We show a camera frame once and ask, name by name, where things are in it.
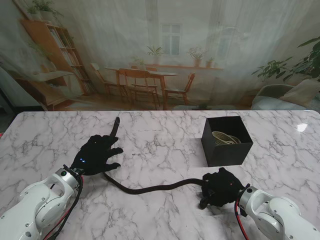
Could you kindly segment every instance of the black box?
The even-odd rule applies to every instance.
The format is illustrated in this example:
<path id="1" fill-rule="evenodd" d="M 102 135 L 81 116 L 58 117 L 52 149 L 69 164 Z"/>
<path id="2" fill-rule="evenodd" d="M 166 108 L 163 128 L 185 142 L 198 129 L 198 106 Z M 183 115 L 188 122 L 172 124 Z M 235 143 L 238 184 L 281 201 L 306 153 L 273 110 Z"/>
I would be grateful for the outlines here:
<path id="1" fill-rule="evenodd" d="M 241 143 L 217 145 L 215 131 L 237 137 Z M 207 118 L 201 142 L 208 167 L 241 165 L 254 144 L 240 116 Z"/>

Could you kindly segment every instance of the red wire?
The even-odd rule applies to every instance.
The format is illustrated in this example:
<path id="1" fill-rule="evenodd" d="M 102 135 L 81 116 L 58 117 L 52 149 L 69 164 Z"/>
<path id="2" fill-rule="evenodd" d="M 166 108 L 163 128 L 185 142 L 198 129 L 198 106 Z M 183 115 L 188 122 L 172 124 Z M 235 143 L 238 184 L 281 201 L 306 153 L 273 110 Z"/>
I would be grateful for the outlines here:
<path id="1" fill-rule="evenodd" d="M 65 219 L 65 217 L 66 217 L 66 215 L 69 213 L 69 211 L 70 211 L 70 208 L 69 208 L 68 211 L 65 212 L 65 214 L 62 216 L 62 218 L 60 218 L 60 220 L 59 220 L 58 223 L 54 226 L 54 228 L 52 228 L 52 229 L 50 230 L 50 232 L 48 232 L 47 235 L 45 235 L 45 237 L 44 237 L 43 240 L 47 240 L 47 239 L 49 238 L 50 234 L 51 234 L 51 233 L 53 232 L 53 230 L 55 230 L 56 227 L 58 227 L 58 225 Z"/>
<path id="2" fill-rule="evenodd" d="M 239 217 L 239 214 L 238 214 L 238 204 L 239 204 L 239 199 L 236 200 L 235 206 L 234 206 L 235 217 L 236 217 L 236 220 L 237 220 L 237 222 L 239 224 L 239 227 L 241 229 L 241 232 L 242 232 L 245 240 L 249 240 L 248 235 L 246 234 L 246 231 L 244 229 L 244 226 L 241 223 L 241 220 L 240 220 L 240 217 Z"/>

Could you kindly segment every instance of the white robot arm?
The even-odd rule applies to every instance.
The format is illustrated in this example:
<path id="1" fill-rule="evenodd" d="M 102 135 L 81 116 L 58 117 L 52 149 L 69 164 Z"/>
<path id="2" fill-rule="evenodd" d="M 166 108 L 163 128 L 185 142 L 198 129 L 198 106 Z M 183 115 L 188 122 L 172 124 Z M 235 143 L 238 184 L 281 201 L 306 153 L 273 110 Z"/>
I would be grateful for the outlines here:
<path id="1" fill-rule="evenodd" d="M 50 189 L 53 184 L 63 190 L 62 196 Z M 1 239 L 40 240 L 43 229 L 63 216 L 78 186 L 78 181 L 60 168 L 45 180 L 26 187 L 19 196 L 19 203 L 0 217 Z"/>
<path id="2" fill-rule="evenodd" d="M 271 240 L 320 240 L 320 232 L 301 217 L 299 207 L 287 197 L 274 197 L 250 186 L 243 192 L 239 207 Z"/>

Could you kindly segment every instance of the black cable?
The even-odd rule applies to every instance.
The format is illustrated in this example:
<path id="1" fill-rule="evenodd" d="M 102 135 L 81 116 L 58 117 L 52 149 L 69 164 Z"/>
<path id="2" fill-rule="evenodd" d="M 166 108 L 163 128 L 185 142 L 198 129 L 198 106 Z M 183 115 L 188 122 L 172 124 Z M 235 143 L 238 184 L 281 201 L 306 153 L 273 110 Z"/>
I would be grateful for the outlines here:
<path id="1" fill-rule="evenodd" d="M 105 172 L 103 172 L 102 174 L 106 178 L 106 180 L 108 180 L 109 182 L 114 184 L 117 188 L 119 188 L 120 190 L 124 191 L 125 193 L 131 194 L 131 195 L 145 194 L 145 193 L 150 193 L 150 192 L 154 192 L 154 191 L 173 190 L 173 189 L 176 189 L 178 187 L 181 187 L 181 186 L 187 185 L 187 184 L 196 184 L 199 186 L 203 186 L 205 184 L 205 181 L 203 181 L 201 179 L 188 178 L 188 179 L 184 179 L 182 181 L 178 181 L 176 183 L 169 184 L 169 185 L 156 185 L 156 186 L 149 186 L 149 187 L 140 188 L 140 189 L 131 189 L 131 188 L 127 188 L 127 187 L 121 185 L 119 182 L 114 180 L 112 177 L 108 176 Z"/>
<path id="2" fill-rule="evenodd" d="M 80 198 L 80 194 L 81 194 L 82 189 L 83 189 L 83 185 L 84 185 L 81 176 L 78 176 L 77 181 L 78 181 L 78 183 L 79 183 L 78 194 L 76 195 L 76 197 L 75 197 L 75 199 L 74 199 L 74 202 L 72 203 L 72 205 L 71 205 L 71 207 L 70 207 L 70 209 L 69 209 L 69 212 L 68 212 L 67 215 L 65 216 L 65 218 L 64 218 L 62 224 L 60 225 L 59 229 L 58 229 L 51 237 L 49 237 L 47 240 L 55 240 L 55 239 L 57 238 L 57 236 L 60 234 L 61 230 L 64 228 L 64 226 L 65 226 L 65 224 L 66 224 L 66 222 L 67 222 L 67 220 L 68 220 L 68 218 L 69 218 L 72 210 L 73 210 L 73 209 L 75 208 L 75 206 L 77 205 L 77 203 L 78 203 L 78 201 L 79 201 L 79 198 Z"/>

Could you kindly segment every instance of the printed backdrop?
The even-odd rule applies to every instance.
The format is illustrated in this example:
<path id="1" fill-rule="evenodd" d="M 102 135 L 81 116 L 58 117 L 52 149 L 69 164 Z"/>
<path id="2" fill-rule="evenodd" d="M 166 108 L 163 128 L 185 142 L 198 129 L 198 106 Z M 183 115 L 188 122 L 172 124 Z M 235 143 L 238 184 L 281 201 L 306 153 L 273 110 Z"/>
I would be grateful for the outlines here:
<path id="1" fill-rule="evenodd" d="M 3 0 L 0 87 L 15 106 L 48 111 L 277 109 L 319 79 L 319 10 L 317 0 Z M 317 92 L 308 97 L 320 110 Z"/>

